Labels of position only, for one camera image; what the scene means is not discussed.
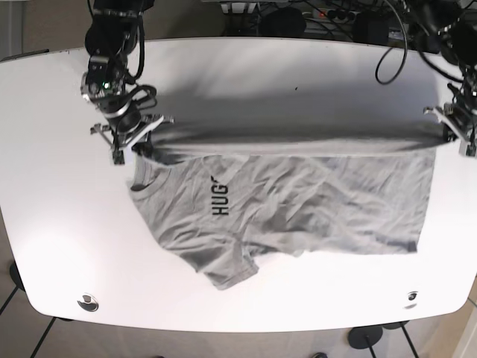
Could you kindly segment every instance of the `tiled floor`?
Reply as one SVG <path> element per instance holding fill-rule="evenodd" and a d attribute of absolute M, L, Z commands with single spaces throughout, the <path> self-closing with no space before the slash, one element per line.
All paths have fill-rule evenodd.
<path fill-rule="evenodd" d="M 32 0 L 25 3 L 24 51 L 52 51 L 81 47 L 90 25 L 84 0 Z M 145 15 L 148 39 L 218 36 L 224 17 L 213 4 L 197 0 L 156 0 Z M 13 259 L 0 222 L 0 303 L 13 289 L 8 276 Z M 477 299 L 477 285 L 471 297 Z M 473 306 L 466 303 L 451 315 L 412 321 L 408 331 L 422 358 L 450 358 Z M 29 357 L 49 317 L 30 306 L 18 292 L 0 318 L 0 357 Z M 325 351 L 329 358 L 368 358 L 346 343 L 348 330 L 302 333 L 216 334 L 141 330 L 84 322 L 57 321 L 38 358 L 43 357 L 154 357 L 306 358 Z M 399 331 L 387 332 L 376 346 L 378 357 L 407 358 L 411 352 Z"/>

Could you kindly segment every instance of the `floor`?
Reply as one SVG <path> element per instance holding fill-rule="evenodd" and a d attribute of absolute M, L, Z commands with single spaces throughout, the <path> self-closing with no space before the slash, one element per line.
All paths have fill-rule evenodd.
<path fill-rule="evenodd" d="M 89 25 L 84 0 L 28 1 L 25 3 L 24 51 L 81 47 Z M 155 7 L 145 14 L 148 39 L 218 36 L 223 29 L 220 8 L 198 0 L 156 0 Z M 0 217 L 0 304 L 13 289 L 8 276 L 12 260 Z M 477 285 L 471 297 L 477 299 Z M 451 315 L 409 322 L 408 331 L 420 356 L 450 358 L 472 310 L 473 306 L 466 303 Z M 29 357 L 50 319 L 30 306 L 24 292 L 17 292 L 0 318 L 0 357 Z M 37 357 L 308 358 L 324 351 L 329 358 L 368 358 L 369 352 L 348 347 L 347 331 L 188 333 L 57 321 Z M 388 358 L 411 357 L 399 331 L 385 332 L 376 346 L 376 354 Z"/>

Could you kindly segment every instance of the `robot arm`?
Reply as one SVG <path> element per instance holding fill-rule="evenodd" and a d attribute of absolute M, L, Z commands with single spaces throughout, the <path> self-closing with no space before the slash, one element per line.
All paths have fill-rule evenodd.
<path fill-rule="evenodd" d="M 142 14 L 153 5 L 154 0 L 95 0 L 91 8 L 88 2 L 92 25 L 86 33 L 85 47 L 90 58 L 81 93 L 108 121 L 105 126 L 95 125 L 91 133 L 99 133 L 111 146 L 116 165 L 124 164 L 133 145 L 163 120 L 159 115 L 141 113 L 155 106 L 157 91 L 137 83 L 145 59 Z M 127 69 L 127 56 L 137 43 L 139 68 L 132 75 Z"/>
<path fill-rule="evenodd" d="M 422 59 L 434 70 L 461 84 L 460 88 L 448 85 L 453 94 L 452 102 L 443 108 L 427 107 L 425 112 L 434 113 L 445 124 L 446 140 L 461 140 L 463 155 L 477 157 L 477 32 L 461 20 L 463 10 L 454 2 L 401 1 L 421 28 L 416 36 L 417 44 L 432 37 L 440 45 L 443 57 L 458 66 L 462 73 L 462 78 L 446 74 L 418 49 Z M 142 14 L 153 5 L 154 0 L 95 0 L 91 8 L 88 2 L 92 25 L 86 34 L 85 47 L 90 59 L 81 92 L 108 121 L 105 126 L 95 125 L 91 133 L 100 134 L 110 145 L 116 165 L 124 164 L 132 149 L 140 154 L 147 153 L 150 132 L 164 120 L 160 114 L 142 113 L 156 105 L 157 91 L 153 86 L 137 84 L 145 58 Z M 139 68 L 132 75 L 127 69 L 127 56 L 137 43 Z"/>
<path fill-rule="evenodd" d="M 416 36 L 421 58 L 444 77 L 461 85 L 448 84 L 453 100 L 442 107 L 427 107 L 444 123 L 447 140 L 461 140 L 461 154 L 475 157 L 477 114 L 477 32 L 462 21 L 463 10 L 454 2 L 444 0 L 405 0 L 406 10 L 421 27 Z M 432 64 L 419 49 L 426 37 L 440 46 L 444 59 L 458 66 L 462 78 L 454 78 Z"/>

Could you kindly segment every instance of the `black equipment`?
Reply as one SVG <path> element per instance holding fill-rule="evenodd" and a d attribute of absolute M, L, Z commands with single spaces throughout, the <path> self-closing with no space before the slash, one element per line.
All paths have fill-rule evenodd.
<path fill-rule="evenodd" d="M 461 139 L 461 153 L 476 156 L 477 114 L 477 32 L 462 20 L 464 11 L 454 2 L 444 0 L 407 0 L 406 10 L 421 27 L 416 35 L 416 46 L 421 58 L 435 71 L 449 80 L 461 84 L 460 88 L 449 84 L 452 103 L 443 108 L 427 108 L 445 123 L 447 140 Z M 434 65 L 424 54 L 425 42 L 437 43 L 444 59 L 459 67 L 463 78 L 455 78 Z"/>
<path fill-rule="evenodd" d="M 389 0 L 383 1 L 396 15 L 405 40 L 405 55 L 398 73 L 392 79 L 381 81 L 378 78 L 379 65 L 385 56 L 376 68 L 377 81 L 380 84 L 390 84 L 404 66 L 408 41 L 397 9 Z M 306 0 L 303 2 L 317 9 Z M 460 84 L 460 88 L 454 84 L 448 85 L 453 94 L 452 102 L 443 107 L 427 107 L 425 112 L 435 114 L 445 124 L 446 140 L 460 139 L 461 153 L 476 157 L 477 32 L 462 20 L 464 10 L 454 2 L 403 0 L 401 4 L 414 18 L 417 23 L 415 27 L 419 28 L 414 42 L 421 58 L 442 76 Z M 125 154 L 130 150 L 139 154 L 148 153 L 151 149 L 151 131 L 164 121 L 164 116 L 145 114 L 144 111 L 157 104 L 156 89 L 153 86 L 137 84 L 145 59 L 142 14 L 153 5 L 154 0 L 95 0 L 92 9 L 88 1 L 92 25 L 86 34 L 85 47 L 91 57 L 88 72 L 83 76 L 81 92 L 84 98 L 96 105 L 108 121 L 108 125 L 96 124 L 91 128 L 91 133 L 100 134 L 110 145 L 115 164 L 123 164 Z M 300 36 L 304 20 L 299 12 L 288 7 L 281 9 L 266 16 L 260 24 L 260 30 L 268 36 Z M 364 20 L 366 28 L 375 21 L 369 17 Z M 140 49 L 139 68 L 137 73 L 132 75 L 127 69 L 127 56 L 137 43 Z M 434 44 L 433 47 L 441 52 L 447 62 L 458 66 L 462 78 L 446 73 L 427 58 L 423 47 L 427 47 L 429 43 Z M 128 91 L 127 85 L 133 86 L 133 89 Z M 105 135 L 109 131 L 113 141 Z"/>
<path fill-rule="evenodd" d="M 162 117 L 144 116 L 141 111 L 156 103 L 156 89 L 137 84 L 144 69 L 145 33 L 142 14 L 154 0 L 95 0 L 88 2 L 92 25 L 84 45 L 90 55 L 88 72 L 83 75 L 81 93 L 103 113 L 109 125 L 95 125 L 111 146 L 113 162 L 124 164 L 124 151 L 131 149 Z M 139 68 L 132 75 L 127 69 L 127 56 L 139 43 Z M 134 86 L 128 91 L 126 86 Z M 104 133 L 111 132 L 111 142 Z"/>

